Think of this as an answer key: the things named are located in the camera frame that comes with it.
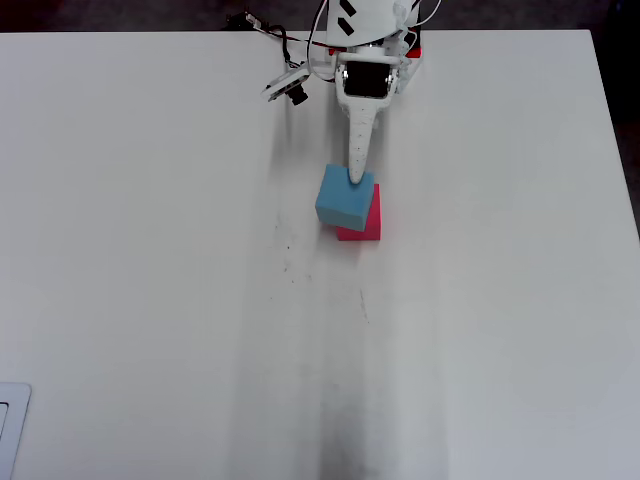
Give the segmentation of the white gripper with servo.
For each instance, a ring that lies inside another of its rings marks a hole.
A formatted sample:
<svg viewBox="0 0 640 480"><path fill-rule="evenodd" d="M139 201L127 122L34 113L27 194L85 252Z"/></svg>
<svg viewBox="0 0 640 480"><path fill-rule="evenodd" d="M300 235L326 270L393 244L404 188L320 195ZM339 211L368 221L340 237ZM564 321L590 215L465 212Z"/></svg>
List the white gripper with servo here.
<svg viewBox="0 0 640 480"><path fill-rule="evenodd" d="M396 93L401 59L382 47L357 47L336 58L338 103L349 119L348 170L352 184L364 176L376 117Z"/></svg>

